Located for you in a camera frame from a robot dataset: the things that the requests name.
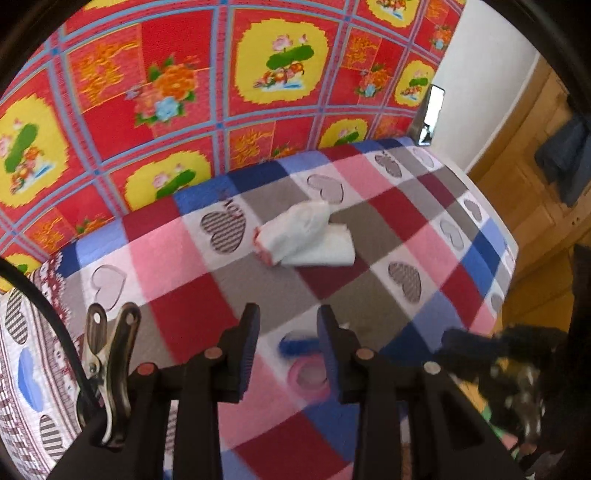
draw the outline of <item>folded towel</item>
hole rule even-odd
[[[255,251],[268,265],[316,239],[329,222],[330,206],[326,202],[301,202],[255,230]]]
[[[351,232],[346,225],[330,223],[309,245],[281,260],[281,265],[350,267],[354,262]]]

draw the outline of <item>gray square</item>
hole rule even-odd
[[[509,285],[511,284],[511,275],[505,268],[502,262],[499,262],[499,268],[496,271],[496,282],[499,284],[503,295],[507,295]]]
[[[429,169],[423,165],[413,153],[404,147],[390,148],[388,152],[400,162],[415,177],[429,173]]]
[[[480,229],[474,223],[474,220],[470,218],[462,206],[457,202],[457,200],[454,200],[454,202],[449,207],[447,207],[447,211],[456,221],[462,231],[466,234],[466,236],[470,239],[470,241],[474,241]]]
[[[262,223],[273,220],[296,203],[310,198],[301,191],[297,183],[285,177],[257,189],[242,193],[241,197],[256,213]]]
[[[449,168],[443,167],[433,173],[443,183],[455,198],[459,198],[468,189],[457,175]]]
[[[70,336],[78,337],[86,327],[86,304],[82,292],[82,273],[73,273],[64,280],[64,293],[61,301],[70,310],[70,321],[67,328]]]
[[[443,211],[443,205],[417,179],[404,181],[398,188],[427,220],[433,220]]]
[[[267,267],[249,254],[212,272],[236,318],[244,305],[261,307],[261,335],[309,310],[318,300],[293,268]]]
[[[162,338],[160,329],[154,320],[154,314],[149,304],[142,305],[139,310],[142,313],[142,320],[139,324],[138,336],[135,339],[135,346],[129,371],[132,372],[139,364],[152,362],[158,368],[166,368],[175,365],[176,362],[170,355],[168,347]]]
[[[370,271],[326,301],[339,323],[349,324],[363,346],[380,350],[410,321],[388,290]]]
[[[358,203],[331,215],[332,223],[344,223],[353,236],[355,250],[368,265],[385,257],[403,241],[369,203]]]

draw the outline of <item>wooden cabinet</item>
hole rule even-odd
[[[541,75],[543,84],[523,122],[475,182],[519,245],[516,278],[536,267],[591,213],[586,196],[574,208],[562,204],[535,163],[536,150],[571,117],[568,94],[556,74],[548,67]]]
[[[534,153],[572,116],[568,93],[544,60],[504,128],[469,176],[499,213],[519,256],[503,323],[567,330],[573,306],[571,248],[591,239],[589,186],[569,208],[548,185]]]

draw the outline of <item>white wall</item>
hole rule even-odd
[[[482,0],[468,0],[433,83],[446,91],[432,152],[464,171],[513,110],[537,51]]]

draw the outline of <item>bed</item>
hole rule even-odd
[[[352,267],[270,268],[253,253],[257,226],[308,199],[328,201],[331,221],[349,227]],[[298,374],[317,358],[287,361],[279,341],[313,335],[316,310],[327,303],[364,345],[421,364],[447,328],[490,332],[516,256],[465,174],[399,138],[298,153],[180,189],[66,245],[31,278],[78,345],[89,304],[99,301],[113,319],[136,302],[142,324],[132,369],[188,360],[235,325],[245,303],[258,303],[249,391],[239,405],[219,406],[225,478],[345,480],[358,411],[338,405],[325,384],[303,388]],[[23,476],[41,479],[77,435],[76,388],[27,299],[9,291],[0,314],[0,436]],[[482,400],[475,403],[486,417]],[[175,419],[173,405],[165,476]]]

